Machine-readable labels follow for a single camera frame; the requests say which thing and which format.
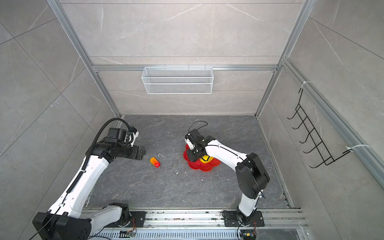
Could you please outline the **red flower-shaped fruit bowl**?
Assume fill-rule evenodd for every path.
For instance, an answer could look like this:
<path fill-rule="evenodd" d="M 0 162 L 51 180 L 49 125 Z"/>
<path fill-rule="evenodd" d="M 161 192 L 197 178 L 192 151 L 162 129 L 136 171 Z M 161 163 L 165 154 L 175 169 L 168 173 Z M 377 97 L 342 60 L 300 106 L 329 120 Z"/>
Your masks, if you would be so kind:
<path fill-rule="evenodd" d="M 203 172 L 210 172 L 214 167 L 217 167 L 221 164 L 219 160 L 214 158 L 211 162 L 207 164 L 203 164 L 200 159 L 198 159 L 196 162 L 191 162 L 188 155 L 187 150 L 189 150 L 188 145 L 186 144 L 186 150 L 183 153 L 184 159 L 188 162 L 188 165 L 193 170 L 201 170 Z"/>

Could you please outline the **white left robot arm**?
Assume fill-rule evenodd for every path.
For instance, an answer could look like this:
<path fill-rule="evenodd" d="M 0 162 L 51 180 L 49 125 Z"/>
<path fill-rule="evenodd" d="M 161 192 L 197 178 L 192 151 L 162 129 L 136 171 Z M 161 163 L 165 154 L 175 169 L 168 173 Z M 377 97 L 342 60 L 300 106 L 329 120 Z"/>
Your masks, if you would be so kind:
<path fill-rule="evenodd" d="M 110 163 L 116 158 L 142 160 L 145 149 L 134 144 L 138 136 L 138 130 L 121 118 L 112 118 L 100 128 L 66 190 L 47 212 L 39 212 L 34 217 L 33 225 L 41 239 L 87 240 L 107 225 L 124 228 L 133 223 L 127 204 L 112 203 L 90 215 L 82 211 L 91 190 Z"/>

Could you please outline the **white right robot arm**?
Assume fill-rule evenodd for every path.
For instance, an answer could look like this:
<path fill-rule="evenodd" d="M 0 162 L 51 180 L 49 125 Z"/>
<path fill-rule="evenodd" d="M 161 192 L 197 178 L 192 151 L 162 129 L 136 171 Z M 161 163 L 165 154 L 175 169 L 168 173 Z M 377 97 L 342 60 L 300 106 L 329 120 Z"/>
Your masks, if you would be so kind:
<path fill-rule="evenodd" d="M 204 156 L 213 157 L 236 172 L 242 192 L 237 215 L 243 223 L 251 219 L 256 214 L 259 198 L 270 182 L 270 176 L 259 156 L 237 152 L 211 136 L 204 137 L 197 129 L 185 135 L 185 142 L 189 147 L 187 156 L 192 162 L 202 160 Z"/>

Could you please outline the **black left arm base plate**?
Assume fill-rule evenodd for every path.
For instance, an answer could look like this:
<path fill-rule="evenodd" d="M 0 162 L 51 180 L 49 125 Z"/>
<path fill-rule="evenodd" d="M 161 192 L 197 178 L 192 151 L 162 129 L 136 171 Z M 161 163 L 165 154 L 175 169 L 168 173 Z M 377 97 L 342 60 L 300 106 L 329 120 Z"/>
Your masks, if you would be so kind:
<path fill-rule="evenodd" d="M 145 211 L 130 212 L 130 215 L 127 220 L 117 221 L 115 223 L 110 224 L 109 226 L 131 229 L 133 227 L 142 228 L 146 220 L 146 214 L 147 212 Z"/>

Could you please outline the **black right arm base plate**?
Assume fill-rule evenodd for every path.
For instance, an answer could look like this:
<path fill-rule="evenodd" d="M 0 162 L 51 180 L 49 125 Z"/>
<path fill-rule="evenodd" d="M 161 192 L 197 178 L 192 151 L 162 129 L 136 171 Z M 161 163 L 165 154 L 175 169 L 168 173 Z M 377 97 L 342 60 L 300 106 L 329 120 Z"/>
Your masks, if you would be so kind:
<path fill-rule="evenodd" d="M 250 216 L 246 217 L 240 211 L 222 211 L 222 217 L 224 218 L 226 227 L 239 227 L 242 226 L 253 226 L 253 227 L 264 227 L 264 217 L 262 212 L 254 211 Z"/>

